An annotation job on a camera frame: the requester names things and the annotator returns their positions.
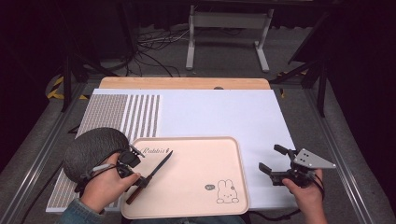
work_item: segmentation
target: cartoon rabbit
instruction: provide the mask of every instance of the cartoon rabbit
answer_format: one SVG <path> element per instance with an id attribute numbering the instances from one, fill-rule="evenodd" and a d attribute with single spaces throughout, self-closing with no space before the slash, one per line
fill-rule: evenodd
<path id="1" fill-rule="evenodd" d="M 237 203 L 239 202 L 236 190 L 233 187 L 233 181 L 220 180 L 218 183 L 218 203 Z"/>

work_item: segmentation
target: hand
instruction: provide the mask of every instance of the hand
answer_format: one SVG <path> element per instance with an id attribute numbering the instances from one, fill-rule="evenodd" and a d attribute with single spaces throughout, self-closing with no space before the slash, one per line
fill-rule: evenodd
<path id="1" fill-rule="evenodd" d="M 322 170 L 317 169 L 316 175 L 322 179 Z M 315 223 L 327 223 L 326 217 L 323 211 L 323 201 L 320 190 L 315 184 L 311 184 L 306 188 L 300 188 L 290 179 L 283 179 L 282 183 L 290 190 L 294 195 L 298 207 L 305 216 L 307 224 Z"/>
<path id="2" fill-rule="evenodd" d="M 120 153 L 114 153 L 104 164 L 117 164 L 119 155 Z M 114 203 L 139 177 L 140 174 L 133 174 L 120 178 L 116 168 L 107 170 L 88 183 L 80 201 L 100 213 L 106 206 Z"/>

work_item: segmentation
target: tray with bunny drawing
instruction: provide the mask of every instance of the tray with bunny drawing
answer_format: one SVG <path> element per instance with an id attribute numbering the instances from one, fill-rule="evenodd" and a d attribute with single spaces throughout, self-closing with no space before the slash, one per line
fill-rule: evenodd
<path id="1" fill-rule="evenodd" d="M 248 210 L 244 171 L 235 139 L 139 138 L 133 145 L 145 155 L 134 168 L 142 176 L 148 176 L 168 153 L 173 153 L 131 204 L 125 201 L 136 187 L 124 193 L 121 212 L 125 217 L 236 215 Z"/>

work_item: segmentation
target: floor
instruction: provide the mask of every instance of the floor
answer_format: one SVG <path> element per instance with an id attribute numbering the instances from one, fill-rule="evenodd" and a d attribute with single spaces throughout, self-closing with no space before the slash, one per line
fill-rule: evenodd
<path id="1" fill-rule="evenodd" d="M 270 72 L 260 69 L 253 42 L 259 33 L 249 30 L 202 30 L 196 36 L 194 68 L 185 69 L 188 34 L 178 33 L 177 41 L 160 50 L 146 53 L 163 65 L 172 76 L 181 77 L 256 77 L 273 79 L 279 72 L 287 72 L 299 65 L 288 64 L 310 29 L 271 29 L 264 44 Z M 119 63 L 103 62 L 103 66 Z M 122 76 L 168 77 L 169 75 L 150 57 L 136 55 L 127 70 L 114 71 Z M 49 83 L 50 89 L 59 74 Z M 90 95 L 103 76 L 92 74 L 88 83 L 73 83 L 76 100 L 61 113 L 63 101 L 51 98 L 36 126 L 26 137 L 20 149 L 2 172 L 0 180 L 1 223 L 53 223 L 59 215 L 45 212 L 56 182 L 57 169 L 64 150 L 74 137 L 68 133 L 81 122 L 89 100 L 78 99 Z M 324 182 L 325 213 L 329 223 L 396 223 L 388 198 L 366 164 L 347 123 L 327 84 L 325 116 L 315 109 L 317 87 L 302 90 L 291 81 L 272 85 L 296 148 L 310 148 L 313 152 L 338 165 L 337 170 L 326 170 Z M 268 217 L 279 217 L 294 209 L 261 211 Z M 257 215 L 250 215 L 253 224 L 271 223 Z M 108 213 L 105 223 L 120 223 L 120 213 Z M 304 223 L 297 214 L 278 223 Z"/>

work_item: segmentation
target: person's right hand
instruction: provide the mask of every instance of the person's right hand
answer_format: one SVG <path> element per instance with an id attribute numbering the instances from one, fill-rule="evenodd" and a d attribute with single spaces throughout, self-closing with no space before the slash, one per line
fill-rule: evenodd
<path id="1" fill-rule="evenodd" d="M 322 180 L 322 170 L 317 169 L 315 173 Z M 294 184 L 292 180 L 287 178 L 283 179 L 282 183 L 294 195 L 298 207 L 305 216 L 305 221 L 307 224 L 327 223 L 323 211 L 322 195 L 315 184 L 311 184 L 306 188 L 300 188 L 296 184 Z"/>

